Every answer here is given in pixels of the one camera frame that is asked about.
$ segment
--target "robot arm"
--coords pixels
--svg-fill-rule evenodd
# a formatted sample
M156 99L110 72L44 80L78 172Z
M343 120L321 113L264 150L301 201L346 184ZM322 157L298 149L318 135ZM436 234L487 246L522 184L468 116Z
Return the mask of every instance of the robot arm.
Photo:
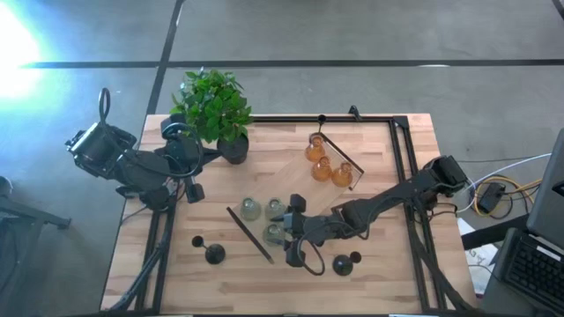
M384 211L400 203L410 203L416 210L431 210L437 204L437 195L452 196L464 187L466 181L466 175L458 163L451 156L443 156L427 163L409 180L375 197L356 199L331 208L329 216L304 216L304 200L301 207L291 204L284 215L272 221L282 221L285 231L292 235L292 241L282 242L286 262L293 267L302 267L305 254L301 251L301 244L304 241L320 247L330 239L350 239L355 236L367 239L361 234L368 232L370 224Z
M167 140L164 147L139 151L133 149L137 141L133 135L106 123L108 112L109 91L104 88L100 94L100 121L65 143L76 166L95 177L120 182L122 186L116 189L120 195L139 195L152 210L168 206L174 193L167 187L169 178L184 180L189 203L204 199L204 190L194 177L220 153L202 146L182 114L173 114L160 124L162 137Z

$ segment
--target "wooden table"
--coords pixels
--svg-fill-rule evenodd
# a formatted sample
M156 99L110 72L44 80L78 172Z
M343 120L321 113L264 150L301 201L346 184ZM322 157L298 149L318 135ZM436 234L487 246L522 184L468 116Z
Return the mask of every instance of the wooden table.
M429 114L408 114L419 168L440 155ZM164 144L160 122L165 115L150 115L145 122L141 150ZM226 212L237 205L261 180L275 174L295 155L303 155L316 123L255 123L249 126L247 161L231 166L224 159L206 165L197 176L206 198L182 201L176 209L168 257L162 313L418 313L419 298L403 208L396 207L372 224L369 241L329 240L321 248L329 267L323 276L283 262L270 265ZM382 123L327 123L323 132L366 173L354 191L346 190L332 205L369 198L397 184L390 129ZM410 177L405 146L404 166ZM126 204L124 216L142 207ZM101 308L113 305L130 286L143 262L150 212L132 217L119 231ZM445 214L431 223L439 265L462 296L475 305L470 273L456 219ZM204 250L190 241L202 235L207 244L219 243L226 260L218 266L204 260ZM337 254L359 251L362 262L350 276L330 268ZM433 284L426 273L434 302ZM146 304L151 304L149 286Z

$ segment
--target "orange glass bottle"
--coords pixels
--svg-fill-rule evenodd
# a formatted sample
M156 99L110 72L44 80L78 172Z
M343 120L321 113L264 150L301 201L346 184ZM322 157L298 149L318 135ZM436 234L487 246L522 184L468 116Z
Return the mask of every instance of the orange glass bottle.
M317 162L323 155L325 155L323 138L318 135L313 135L309 138L309 145L306 148L306 159Z
M311 168L311 176L316 181L328 181L331 178L331 165L328 157L324 156Z
M336 168L331 175L333 184L337 187L347 187L353 182L353 167L350 163L343 162L339 168Z

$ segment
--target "gray floor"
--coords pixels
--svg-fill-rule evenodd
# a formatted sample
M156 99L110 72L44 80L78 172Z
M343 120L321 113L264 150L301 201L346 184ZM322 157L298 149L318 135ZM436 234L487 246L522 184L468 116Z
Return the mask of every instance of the gray floor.
M158 61L174 0L7 7L34 37L37 62ZM564 58L563 31L550 0L200 0L182 8L171 60ZM184 71L167 71L157 113L171 107ZM442 153L457 159L549 152L564 122L563 67L234 72L258 114L343 113L352 104L364 113L431 113ZM14 181L15 199L73 219L69 231L45 230L14 315L98 309L124 201L115 182L77 169L63 143L98 121L103 86L112 92L108 121L139 136L156 73L19 70L15 78L27 92L0 89L0 174ZM464 169L478 178L506 164ZM545 164L506 175L533 181ZM518 206L514 215L522 212ZM464 218L477 227L492 223L470 212Z

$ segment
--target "potted plant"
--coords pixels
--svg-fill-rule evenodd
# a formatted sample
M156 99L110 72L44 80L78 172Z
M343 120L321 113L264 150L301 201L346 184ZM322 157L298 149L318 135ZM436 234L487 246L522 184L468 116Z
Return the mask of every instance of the potted plant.
M242 86L232 72L187 71L180 98L173 94L171 114L182 113L186 123L207 143L218 140L218 150L231 164L247 158L249 139L246 125L252 122L251 107L241 96Z

